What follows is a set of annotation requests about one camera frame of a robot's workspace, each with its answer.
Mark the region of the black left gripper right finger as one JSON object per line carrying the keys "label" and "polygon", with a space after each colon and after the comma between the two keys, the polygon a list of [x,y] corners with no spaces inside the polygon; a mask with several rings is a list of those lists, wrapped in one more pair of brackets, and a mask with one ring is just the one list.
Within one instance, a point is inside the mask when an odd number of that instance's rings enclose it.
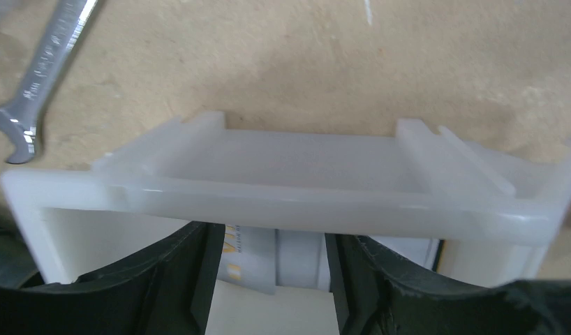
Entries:
{"label": "black left gripper right finger", "polygon": [[483,288],[370,237],[327,234],[325,241],[341,334],[571,334],[571,280]]}

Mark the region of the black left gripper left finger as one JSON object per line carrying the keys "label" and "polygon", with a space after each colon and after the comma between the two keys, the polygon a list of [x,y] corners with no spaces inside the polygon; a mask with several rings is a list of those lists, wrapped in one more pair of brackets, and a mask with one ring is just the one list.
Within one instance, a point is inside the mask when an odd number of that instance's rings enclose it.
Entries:
{"label": "black left gripper left finger", "polygon": [[0,334],[204,334],[224,233],[193,221],[73,283],[0,287]]}

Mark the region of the white card with diamond print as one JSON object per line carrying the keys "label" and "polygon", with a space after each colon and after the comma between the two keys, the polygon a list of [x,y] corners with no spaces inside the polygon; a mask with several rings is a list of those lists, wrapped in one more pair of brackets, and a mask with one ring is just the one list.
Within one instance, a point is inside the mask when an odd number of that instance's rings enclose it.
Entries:
{"label": "white card with diamond print", "polygon": [[276,231],[226,225],[217,279],[272,295],[276,292]]}

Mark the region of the white plastic card box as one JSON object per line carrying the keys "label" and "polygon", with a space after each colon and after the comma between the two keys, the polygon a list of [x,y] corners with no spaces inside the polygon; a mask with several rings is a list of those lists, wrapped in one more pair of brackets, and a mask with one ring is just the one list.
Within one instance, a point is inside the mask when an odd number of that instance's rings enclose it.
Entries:
{"label": "white plastic card box", "polygon": [[190,222],[370,237],[483,288],[537,280],[571,203],[571,142],[534,163],[400,119],[392,137],[171,119],[85,171],[15,168],[1,185],[43,284],[70,284]]}

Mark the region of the silver open-end wrench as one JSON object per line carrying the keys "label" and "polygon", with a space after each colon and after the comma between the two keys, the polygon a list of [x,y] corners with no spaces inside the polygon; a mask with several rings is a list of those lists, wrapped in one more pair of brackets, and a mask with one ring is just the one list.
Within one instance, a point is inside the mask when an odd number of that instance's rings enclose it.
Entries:
{"label": "silver open-end wrench", "polygon": [[0,131],[14,147],[7,163],[25,164],[38,155],[43,110],[99,4],[59,1],[55,6],[19,87],[0,105]]}

